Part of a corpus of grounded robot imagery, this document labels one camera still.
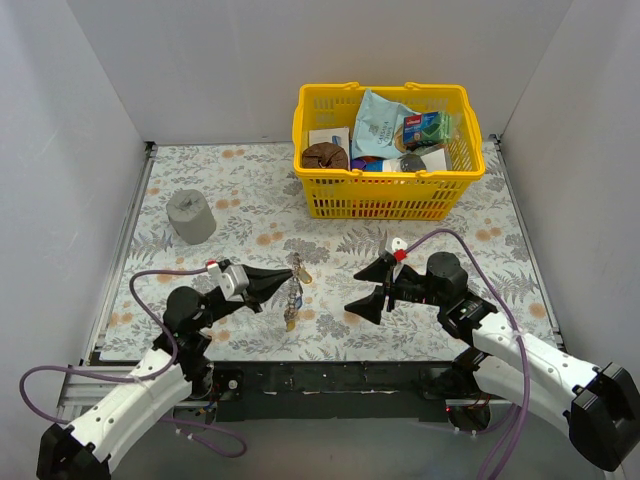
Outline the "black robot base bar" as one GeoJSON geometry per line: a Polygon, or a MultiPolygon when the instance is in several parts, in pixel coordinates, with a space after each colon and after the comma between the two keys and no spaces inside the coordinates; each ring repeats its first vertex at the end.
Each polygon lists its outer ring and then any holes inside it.
{"type": "Polygon", "coordinates": [[[508,409],[451,362],[220,362],[205,391],[177,404],[211,423],[414,419],[484,430],[508,409]]]}

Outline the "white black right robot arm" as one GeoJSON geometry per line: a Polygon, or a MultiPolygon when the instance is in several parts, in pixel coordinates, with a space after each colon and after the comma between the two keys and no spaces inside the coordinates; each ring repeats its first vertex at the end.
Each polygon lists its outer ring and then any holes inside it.
{"type": "Polygon", "coordinates": [[[565,434],[592,465],[614,472],[639,443],[639,390],[623,367],[598,367],[520,334],[496,306],[469,289],[468,274],[447,252],[431,255],[423,274],[383,253],[355,274],[372,282],[346,311],[379,324],[396,302],[434,306],[437,320],[468,348],[452,373],[464,397],[482,392],[519,405],[565,434]]]}

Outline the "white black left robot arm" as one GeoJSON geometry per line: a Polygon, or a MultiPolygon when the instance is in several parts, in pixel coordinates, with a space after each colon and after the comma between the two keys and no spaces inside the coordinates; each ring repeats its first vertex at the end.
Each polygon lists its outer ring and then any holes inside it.
{"type": "Polygon", "coordinates": [[[259,269],[228,260],[210,261],[200,270],[216,286],[207,293],[181,286],[166,300],[161,328],[152,347],[131,372],[111,378],[111,389],[97,404],[71,421],[54,420],[42,435],[39,479],[108,479],[129,449],[169,410],[186,399],[207,398],[214,389],[214,366],[205,352],[204,329],[246,307],[262,310],[293,278],[290,269],[259,269]]]}

